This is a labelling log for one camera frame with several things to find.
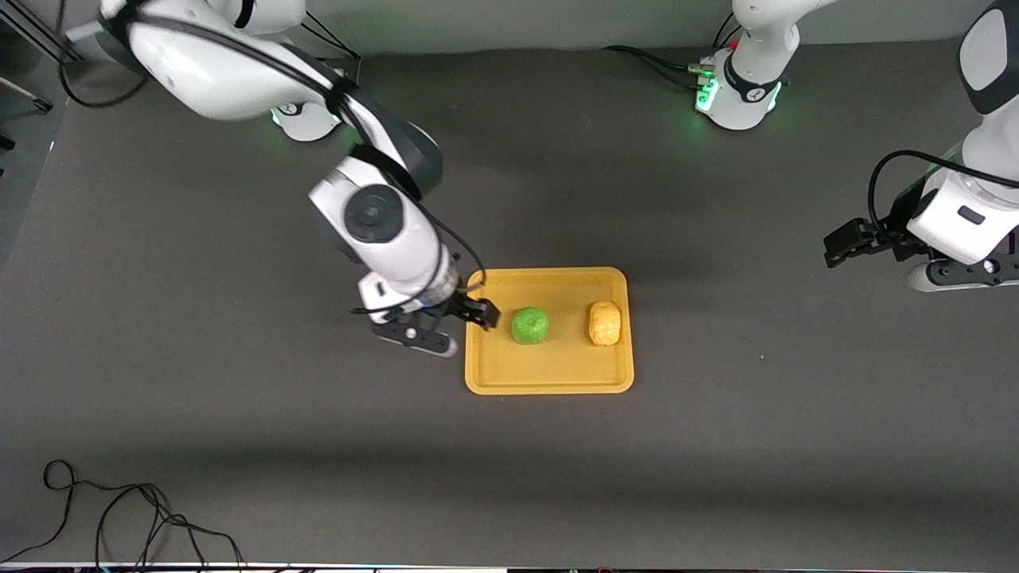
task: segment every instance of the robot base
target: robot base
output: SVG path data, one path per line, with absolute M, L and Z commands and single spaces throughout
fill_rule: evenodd
M 321 140 L 342 123 L 324 105 L 315 102 L 288 103 L 273 108 L 272 120 L 283 129 L 286 137 L 299 142 Z
M 713 55 L 701 58 L 700 63 L 713 65 L 715 70 L 720 70 L 732 53 L 730 48 L 723 48 Z M 775 98 L 781 90 L 782 83 L 770 94 L 761 90 L 760 101 L 747 103 L 743 101 L 740 92 L 726 81 L 723 73 L 716 73 L 698 92 L 694 109 L 710 117 L 711 121 L 720 127 L 742 132 L 756 126 L 764 119 L 767 112 L 774 109 Z

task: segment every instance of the potato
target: potato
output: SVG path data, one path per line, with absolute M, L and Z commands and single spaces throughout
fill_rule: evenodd
M 599 347 L 610 347 L 620 342 L 622 329 L 623 314 L 620 312 L 620 307 L 608 301 L 591 305 L 587 334 L 592 343 Z

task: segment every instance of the black cable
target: black cable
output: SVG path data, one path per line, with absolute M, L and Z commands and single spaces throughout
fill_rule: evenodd
M 634 48 L 633 46 L 621 46 L 616 44 L 614 46 L 605 46 L 604 48 L 602 48 L 602 50 L 609 50 L 612 52 L 625 52 L 634 55 L 640 59 L 650 60 L 662 67 L 666 67 L 668 69 L 675 69 L 677 71 L 685 72 L 687 70 L 687 66 L 685 65 L 673 63 L 666 59 L 659 58 L 658 56 L 652 54 L 651 52 L 648 52 L 647 50 L 641 50 L 640 48 Z
M 330 38 L 332 38 L 333 40 L 336 41 L 336 44 L 338 44 L 337 47 L 340 50 L 343 50 L 347 54 L 351 54 L 351 56 L 353 56 L 354 59 L 356 59 L 356 60 L 360 60 L 361 59 L 361 54 L 359 54 L 359 53 L 355 52 L 354 50 L 350 49 L 346 46 L 346 44 L 343 44 L 342 40 L 340 40 L 339 38 L 336 38 L 336 35 L 333 34 L 331 30 L 329 30 L 328 28 L 326 28 L 325 24 L 322 23 L 317 17 L 315 17 L 315 14 L 313 14 L 313 13 L 311 13 L 309 11 L 305 11 L 305 13 L 308 14 L 308 17 L 312 18 L 312 21 L 314 21 L 315 23 L 317 23 L 318 27 L 321 28 L 323 32 L 325 32 L 326 34 L 328 34 Z
M 888 233 L 884 225 L 881 224 L 881 221 L 877 218 L 877 209 L 874 207 L 874 195 L 877 188 L 877 177 L 880 176 L 881 169 L 883 169 L 890 161 L 897 157 L 916 157 L 917 159 L 923 159 L 928 163 L 933 163 L 934 165 L 945 167 L 946 169 L 952 169 L 953 171 L 958 171 L 971 177 L 976 177 L 978 179 L 983 179 L 1000 186 L 1019 189 L 1019 181 L 1017 180 L 985 173 L 978 169 L 973 169 L 972 167 L 967 167 L 965 165 L 949 161 L 948 159 L 943 159 L 936 155 L 930 155 L 929 153 L 923 153 L 922 151 L 914 151 L 911 149 L 893 151 L 892 153 L 886 155 L 880 161 L 877 162 L 877 165 L 874 166 L 874 170 L 870 174 L 870 184 L 867 186 L 867 214 L 870 215 L 870 220 L 873 221 L 874 227 L 877 229 L 877 236 L 886 243 L 902 245 L 902 241 L 899 238 L 896 238 L 895 240 L 892 239 L 892 236 Z
M 720 48 L 720 47 L 725 46 L 726 44 L 729 44 L 729 41 L 730 41 L 730 39 L 733 38 L 733 35 L 736 34 L 737 32 L 741 31 L 741 30 L 743 30 L 742 25 L 736 27 L 732 32 L 729 33 L 729 36 L 727 36 L 726 39 L 721 41 L 721 44 L 718 44 L 718 47 Z
M 639 50 L 637 48 L 631 48 L 630 46 L 608 46 L 607 48 L 602 48 L 602 50 L 610 50 L 613 52 L 623 52 L 626 54 L 630 54 L 636 57 L 641 63 L 651 68 L 651 71 L 654 71 L 658 75 L 658 77 L 661 77 L 665 82 L 668 82 L 674 86 L 679 86 L 680 88 L 685 88 L 687 90 L 694 90 L 694 91 L 700 90 L 700 86 L 685 84 L 683 82 L 680 82 L 676 77 L 668 75 L 664 69 L 661 69 L 660 67 L 656 66 L 655 63 L 662 62 L 662 65 L 667 65 L 669 69 L 672 69 L 673 71 L 680 71 L 680 70 L 686 71 L 686 67 L 681 67 L 677 64 L 663 60 L 655 56 L 654 54 L 650 54 L 648 52 L 645 52 L 644 50 Z
M 726 30 L 726 27 L 729 25 L 729 22 L 732 21 L 735 16 L 736 12 L 729 12 L 729 17 L 726 18 L 726 21 L 721 22 L 721 25 L 718 27 L 718 32 L 714 34 L 714 40 L 711 41 L 712 46 L 715 48 L 718 47 L 718 39 L 721 38 L 722 31 Z
M 58 34 L 60 33 L 60 30 L 63 28 L 64 15 L 66 11 L 67 11 L 67 0 L 60 0 L 59 8 L 57 11 L 57 22 L 56 22 L 56 30 Z M 69 46 L 70 43 L 66 40 L 65 36 L 63 43 L 64 51 L 67 51 Z M 67 97 L 70 98 L 77 105 L 82 107 L 87 107 L 89 109 L 105 109 L 107 107 L 113 107 L 115 105 L 119 105 L 129 100 L 130 98 L 135 97 L 135 95 L 141 92 L 142 88 L 145 88 L 145 86 L 149 83 L 149 76 L 146 75 L 142 77 L 142 80 L 133 88 L 127 90 L 122 95 L 119 95 L 109 100 L 90 102 L 78 97 L 77 94 L 75 94 L 70 89 L 70 82 L 67 80 L 67 60 L 63 56 L 61 56 L 57 60 L 57 75 L 60 79 L 60 87 L 63 88 L 63 91 L 65 94 L 67 94 Z
M 321 34 L 319 34 L 318 32 L 316 32 L 316 31 L 315 31 L 314 29 L 312 29 L 312 28 L 311 28 L 310 25 L 308 25 L 307 23 L 302 23 L 302 24 L 301 24 L 301 28 L 303 28 L 303 29 L 307 30 L 307 31 L 308 31 L 309 33 L 311 33 L 311 34 L 312 34 L 313 36 L 315 36 L 315 37 L 316 37 L 316 38 L 318 38 L 319 40 L 321 40 L 321 41 L 325 42 L 326 44 L 328 44 L 328 45 L 332 46 L 333 48 L 336 48 L 337 50 L 343 50 L 343 51 L 344 51 L 344 52 L 346 52 L 347 54 L 351 54 L 351 57 L 353 57 L 353 58 L 355 58 L 355 59 L 360 59 L 360 56 L 355 56 L 355 55 L 354 55 L 354 53 L 353 53 L 353 52 L 351 52 L 351 50 L 350 50 L 350 49 L 347 49 L 347 48 L 344 48 L 343 46 L 340 46 L 340 45 L 336 44 L 335 42 L 333 42 L 332 40 L 329 40 L 329 39 L 328 39 L 328 38 L 326 38 L 325 36 L 322 36 Z
M 477 284 L 474 284 L 474 285 L 468 284 L 468 285 L 466 285 L 465 292 L 470 292 L 470 291 L 473 291 L 475 289 L 479 289 L 481 287 L 484 287 L 485 282 L 488 281 L 488 269 L 485 267 L 485 263 L 481 262 L 481 257 L 479 257 L 478 253 L 475 252 L 474 248 L 471 247 L 471 244 L 468 243 L 467 241 L 464 241 L 464 238 L 462 238 L 460 235 L 457 233 L 455 230 L 449 228 L 448 225 L 446 225 L 444 222 L 440 221 L 439 219 L 434 219 L 432 222 L 434 222 L 435 224 L 437 224 L 440 227 L 442 227 L 442 230 L 444 230 L 446 232 L 446 235 L 448 235 L 449 237 L 452 238 L 453 241 L 455 241 L 457 243 L 459 243 L 461 245 L 461 247 L 463 247 L 464 250 L 467 251 L 467 253 L 469 255 L 471 255 L 471 258 L 474 260 L 474 264 L 478 267 L 478 270 L 481 271 L 481 280 Z
M 67 471 L 68 475 L 67 483 L 59 486 L 54 485 L 51 479 L 52 477 L 51 474 L 54 468 L 58 466 L 62 466 Z M 117 496 L 113 499 L 113 501 L 111 501 L 106 506 L 106 509 L 103 510 L 103 513 L 99 518 L 99 523 L 96 527 L 94 561 L 97 571 L 101 570 L 100 542 L 103 538 L 103 529 L 104 526 L 106 525 L 106 518 L 109 516 L 110 512 L 113 510 L 114 507 L 116 507 L 118 503 L 120 503 L 124 498 L 126 498 L 127 494 L 135 491 L 139 492 L 139 494 L 141 494 L 142 498 L 150 506 L 152 506 L 154 510 L 153 521 L 152 524 L 149 526 L 149 533 L 146 536 L 145 546 L 142 549 L 142 553 L 141 555 L 139 555 L 138 561 L 136 561 L 137 569 L 144 570 L 146 568 L 146 566 L 148 565 L 149 551 L 152 546 L 152 543 L 155 541 L 156 536 L 158 535 L 162 527 L 167 524 L 169 524 L 172 527 L 180 527 L 187 531 L 189 537 L 191 538 L 192 548 L 195 550 L 195 555 L 198 557 L 203 567 L 205 567 L 208 564 L 208 562 L 206 561 L 205 556 L 202 554 L 202 550 L 199 548 L 198 540 L 195 537 L 196 532 L 210 536 L 223 537 L 227 539 L 230 543 L 231 550 L 233 551 L 233 557 L 237 562 L 238 570 L 240 569 L 240 564 L 245 561 L 244 556 L 240 554 L 240 549 L 237 546 L 236 541 L 234 541 L 233 537 L 231 537 L 230 535 L 219 531 L 214 531 L 212 529 L 206 529 L 204 527 L 200 527 L 198 525 L 190 523 L 183 515 L 171 513 L 169 510 L 169 500 L 167 499 L 166 494 L 163 493 L 162 489 L 160 489 L 153 483 L 148 483 L 148 482 L 128 483 L 125 485 L 110 486 L 110 485 L 103 485 L 101 483 L 96 483 L 88 479 L 77 479 L 77 477 L 74 475 L 74 468 L 65 460 L 58 459 L 58 460 L 52 460 L 50 463 L 46 464 L 46 468 L 43 470 L 43 485 L 45 485 L 46 488 L 50 489 L 51 491 L 63 491 L 63 490 L 67 491 L 67 498 L 64 501 L 63 517 L 60 520 L 60 525 L 57 527 L 56 532 L 54 532 L 49 539 L 43 541 L 42 543 L 24 548 L 23 550 L 20 550 L 15 554 L 11 555 L 10 557 L 4 559 L 3 561 L 0 561 L 0 564 L 7 563 L 8 561 L 17 559 L 18 557 L 21 557 L 22 555 L 33 550 L 45 548 L 46 545 L 56 540 L 56 538 L 60 536 L 60 533 L 62 533 L 64 528 L 67 526 L 67 519 L 70 516 L 70 508 L 71 508 L 71 503 L 74 499 L 74 491 L 78 486 L 82 485 L 88 485 L 90 487 L 99 489 L 101 491 L 118 491 Z

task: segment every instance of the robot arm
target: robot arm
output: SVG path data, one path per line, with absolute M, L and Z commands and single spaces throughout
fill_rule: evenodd
M 435 331 L 452 314 L 485 328 L 499 312 L 465 295 L 454 259 L 419 203 L 442 174 L 435 142 L 371 101 L 352 82 L 291 47 L 238 32 L 204 0 L 103 0 L 104 25 L 184 105 L 210 119 L 256 117 L 315 102 L 354 126 L 365 145 L 310 193 L 326 238 L 371 272 L 359 282 L 373 330 L 451 356 Z
M 735 49 L 722 47 L 701 59 L 713 73 L 695 109 L 727 129 L 756 126 L 774 107 L 780 77 L 800 46 L 796 22 L 838 0 L 733 0 L 744 28 Z
M 991 3 L 973 23 L 959 51 L 959 71 L 981 124 L 944 159 L 912 151 L 886 157 L 871 177 L 873 222 L 853 219 L 825 238 L 828 267 L 891 249 L 899 261 L 931 260 L 910 273 L 919 291 L 1019 284 L 1019 0 Z M 936 168 L 877 220 L 873 180 L 884 163 L 903 155 Z

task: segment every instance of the tabletop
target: tabletop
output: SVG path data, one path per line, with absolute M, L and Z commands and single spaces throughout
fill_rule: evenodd
M 978 123 L 956 50 L 804 47 L 746 133 L 626 54 L 364 62 L 441 146 L 426 204 L 489 267 L 626 274 L 636 379 L 613 396 L 475 396 L 462 355 L 374 338 L 347 312 L 364 269 L 306 198 L 344 137 L 209 121 L 159 86 L 72 106 L 0 279 L 0 553 L 55 529 L 40 475 L 64 458 L 155 481 L 251 561 L 1019 569 L 1019 292 L 822 257 L 886 153 Z M 891 165 L 879 208 L 923 168 Z M 108 501 L 76 496 L 25 559 L 91 559 Z M 148 519 L 110 517 L 114 558 Z

